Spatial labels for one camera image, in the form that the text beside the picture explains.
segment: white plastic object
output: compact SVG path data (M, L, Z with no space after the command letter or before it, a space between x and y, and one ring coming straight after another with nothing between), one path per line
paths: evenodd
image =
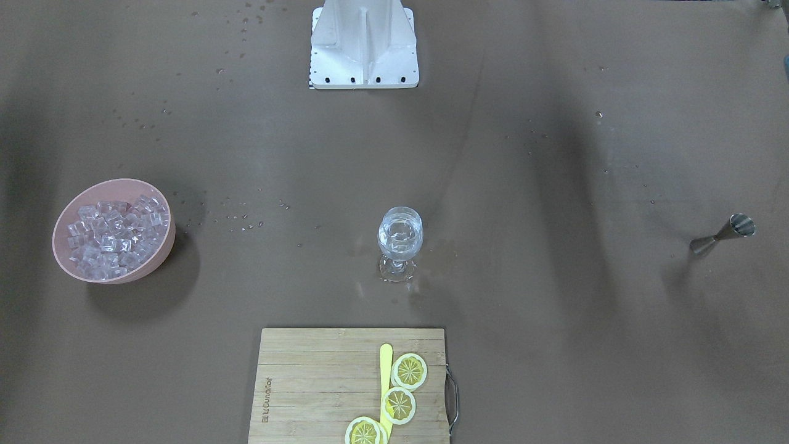
M413 88L419 84L413 11L400 0L326 0L312 12L310 86Z

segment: bamboo board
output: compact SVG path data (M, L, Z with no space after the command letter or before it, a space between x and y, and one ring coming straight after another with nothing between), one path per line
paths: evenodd
M379 349L418 353L428 378L391 444L449 444L443 329L263 329L249 444L342 444L357 416L379 419Z

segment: metal handle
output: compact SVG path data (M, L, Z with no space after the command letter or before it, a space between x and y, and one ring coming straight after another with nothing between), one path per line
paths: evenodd
M449 423L449 435L452 436L452 427L458 420L460 419L460 392L458 390L458 383L454 380L454 376L452 376L452 372L449 371L449 364L447 364L447 379L452 381L452 389L454 390L454 418Z

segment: pink bowl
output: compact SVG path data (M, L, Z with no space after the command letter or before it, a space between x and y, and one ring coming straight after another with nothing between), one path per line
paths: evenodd
M97 201L134 202L140 194L145 194L150 198L158 198L164 206L170 210L170 204L161 191L157 190L150 183L137 179L112 179L101 182L91 186L79 196L75 197L74 200L63 209L63 212L60 213L58 222L55 223L54 230L52 231L52 253L54 254L55 260L58 261L60 268L75 279L84 280L85 282L95 282L97 284L124 284L125 282L131 282L132 280L145 277L153 270L157 269L167 258L167 255L170 254L170 250L173 249L173 242L175 242L175 221L172 211L170 211L170 224L167 226L167 233L164 236L162 245L159 245L159 248L154 252L153 256L143 265L140 265L123 276L107 280L88 279L80 276L77 272L77 264L69 260L71 248L69 248L69 243L66 241L69 237L68 225L79 219L77 210L81 206L95 205Z

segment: clear liquid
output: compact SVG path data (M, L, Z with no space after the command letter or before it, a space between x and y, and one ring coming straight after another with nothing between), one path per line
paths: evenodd
M381 252L395 261L408 261L422 247L422 221L408 213L387 214L378 228Z

